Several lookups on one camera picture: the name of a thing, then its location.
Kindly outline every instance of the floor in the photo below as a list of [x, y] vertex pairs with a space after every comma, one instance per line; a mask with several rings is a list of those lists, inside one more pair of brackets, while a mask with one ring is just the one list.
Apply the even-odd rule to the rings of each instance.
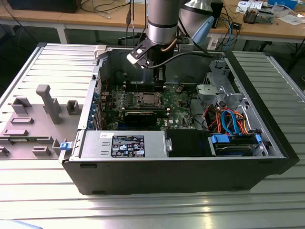
[[[0, 37], [2, 36], [0, 39], [0, 94], [3, 94], [5, 88], [8, 87], [19, 69], [23, 66], [31, 52], [36, 47], [35, 41], [23, 28], [15, 26], [14, 30], [14, 37], [8, 35], [2, 36], [3, 28], [0, 27]], [[26, 30], [39, 42], [60, 43], [55, 29], [26, 27]], [[96, 42], [94, 31], [68, 30], [67, 32], [70, 43], [75, 44], [117, 45], [118, 38], [125, 36], [124, 32], [100, 31], [100, 40]], [[244, 50], [257, 51], [260, 45], [261, 42], [249, 41], [245, 45]], [[271, 53], [284, 69], [288, 66], [293, 53], [285, 43], [273, 43], [272, 45], [267, 45], [265, 51]], [[301, 80], [301, 77], [305, 75], [304, 65], [305, 58], [302, 58], [290, 72], [290, 76], [302, 90], [305, 89], [305, 84], [303, 84]]]

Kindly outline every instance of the metal slotted surface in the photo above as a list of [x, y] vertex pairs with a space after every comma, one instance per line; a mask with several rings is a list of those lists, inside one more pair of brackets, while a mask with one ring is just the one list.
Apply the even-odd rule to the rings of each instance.
[[[290, 103], [266, 102], [283, 114], [277, 104]], [[0, 219], [44, 229], [303, 228], [305, 144], [292, 145], [296, 166], [239, 192], [83, 196], [57, 160], [0, 161]]]
[[234, 55], [297, 151], [305, 144], [305, 95], [274, 58], [261, 52], [234, 52]]
[[0, 108], [0, 131], [14, 112], [11, 103], [17, 96], [27, 97], [30, 103], [43, 104], [36, 94], [39, 84], [48, 84], [50, 94], [59, 104], [77, 100], [84, 104], [92, 71], [96, 66], [95, 45], [47, 44], [37, 48], [31, 61], [25, 64], [16, 86]]

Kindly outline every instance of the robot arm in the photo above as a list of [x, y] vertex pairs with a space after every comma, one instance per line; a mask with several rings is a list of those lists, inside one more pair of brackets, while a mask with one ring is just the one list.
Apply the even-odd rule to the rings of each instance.
[[[176, 32], [180, 8], [185, 8], [186, 21], [191, 21], [194, 25], [202, 25], [207, 18], [205, 12], [212, 13], [209, 1], [211, 0], [179, 0], [178, 3], [177, 0], [150, 1], [147, 39], [137, 45], [127, 55], [127, 59], [132, 64], [140, 65], [141, 68], [153, 68], [156, 91], [162, 91], [164, 88], [166, 66], [163, 63], [173, 57], [175, 44], [178, 41]], [[186, 37], [179, 37], [179, 40], [189, 43]]]
[[150, 1], [147, 39], [127, 56], [132, 64], [138, 63], [144, 68], [145, 65], [160, 64], [173, 56], [179, 10], [188, 1]]

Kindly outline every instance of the power supply label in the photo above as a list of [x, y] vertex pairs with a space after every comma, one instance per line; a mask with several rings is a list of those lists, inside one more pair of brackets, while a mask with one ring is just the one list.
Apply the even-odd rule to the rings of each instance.
[[112, 157], [145, 157], [144, 136], [113, 136]]

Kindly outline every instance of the workbench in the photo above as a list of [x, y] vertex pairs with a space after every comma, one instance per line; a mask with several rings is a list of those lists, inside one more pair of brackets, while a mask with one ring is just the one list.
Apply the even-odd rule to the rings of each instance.
[[[60, 104], [70, 99], [84, 104], [96, 65], [94, 50], [94, 45], [37, 47], [0, 98], [0, 130], [10, 118], [10, 103], [16, 96], [26, 96], [30, 103], [43, 104], [35, 93], [40, 83], [52, 87], [52, 96]], [[261, 89], [275, 87], [264, 90], [267, 94], [275, 94], [276, 88], [283, 92], [291, 88], [298, 91], [292, 80], [288, 83], [272, 75], [255, 85]], [[271, 95], [269, 103], [279, 110], [287, 104], [290, 114], [304, 116], [304, 103], [296, 98], [297, 95]], [[302, 104], [297, 112], [294, 112], [295, 104]], [[304, 126], [303, 120], [295, 131]], [[21, 220], [44, 229], [305, 227], [304, 135], [293, 139], [292, 147], [300, 158], [296, 166], [282, 175], [267, 177], [250, 191], [238, 192], [84, 196], [58, 160], [0, 160], [0, 219]]]
[[[94, 4], [98, 5], [105, 3], [105, 0], [95, 0]], [[125, 4], [121, 0], [115, 2], [108, 8], [101, 7], [101, 9], [109, 9], [118, 5]], [[275, 19], [273, 24], [247, 24], [243, 22], [243, 14], [235, 14], [238, 0], [225, 0], [225, 5], [229, 15], [235, 22], [242, 24], [242, 29], [238, 36], [239, 40], [258, 40], [271, 42], [292, 42], [301, 43], [305, 37], [305, 29], [303, 24], [296, 26], [285, 23], [279, 19]], [[48, 27], [55, 28], [58, 32], [61, 43], [69, 43], [66, 36], [66, 29], [79, 30], [95, 30], [95, 31], [126, 31], [126, 15], [128, 6], [117, 8], [110, 11], [108, 16], [111, 19], [104, 18], [96, 13], [85, 12], [78, 9], [75, 14], [60, 13], [60, 12], [42, 12], [30, 10], [12, 10], [7, 3], [9, 11], [18, 19], [24, 26]], [[84, 8], [92, 10], [90, 2], [84, 5]], [[297, 6], [295, 10], [304, 10], [305, 7]], [[141, 32], [144, 28], [144, 4], [135, 4], [135, 32]], [[4, 25], [18, 25], [16, 21], [6, 12], [4, 7], [0, 4], [0, 24]], [[228, 29], [225, 27], [223, 21], [219, 22], [216, 29], [211, 29], [209, 37], [214, 40], [223, 38]]]

